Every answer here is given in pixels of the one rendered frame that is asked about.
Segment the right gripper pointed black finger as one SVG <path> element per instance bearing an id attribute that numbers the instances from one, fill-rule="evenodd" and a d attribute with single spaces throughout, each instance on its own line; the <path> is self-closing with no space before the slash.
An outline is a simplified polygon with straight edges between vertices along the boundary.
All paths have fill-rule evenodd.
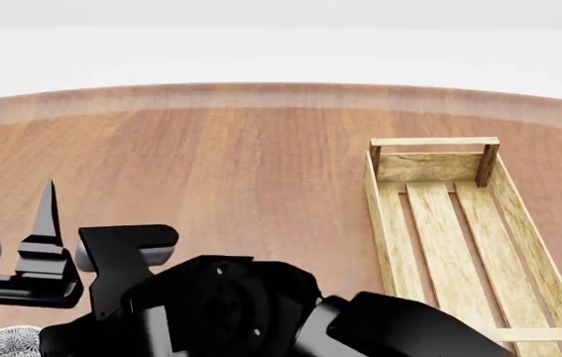
<path id="1" fill-rule="evenodd" d="M 19 261 L 16 273 L 34 273 L 62 276 L 68 252 L 63 247 L 56 203 L 56 187 L 52 180 L 46 183 L 34 220 L 33 228 L 18 246 Z"/>

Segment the light wooden slatted tray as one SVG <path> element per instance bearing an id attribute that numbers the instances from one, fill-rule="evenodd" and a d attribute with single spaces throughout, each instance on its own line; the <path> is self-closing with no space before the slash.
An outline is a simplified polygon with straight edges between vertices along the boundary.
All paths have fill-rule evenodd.
<path id="1" fill-rule="evenodd" d="M 373 139 L 364 182 L 385 291 L 518 357 L 562 357 L 562 277 L 496 138 Z"/>

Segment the grey floral patterned bowl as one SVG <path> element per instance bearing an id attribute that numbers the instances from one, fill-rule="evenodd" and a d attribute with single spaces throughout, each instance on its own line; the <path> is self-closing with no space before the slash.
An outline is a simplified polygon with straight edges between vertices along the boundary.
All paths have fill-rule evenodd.
<path id="1" fill-rule="evenodd" d="M 0 329 L 0 357 L 41 357 L 37 326 L 8 326 Z"/>

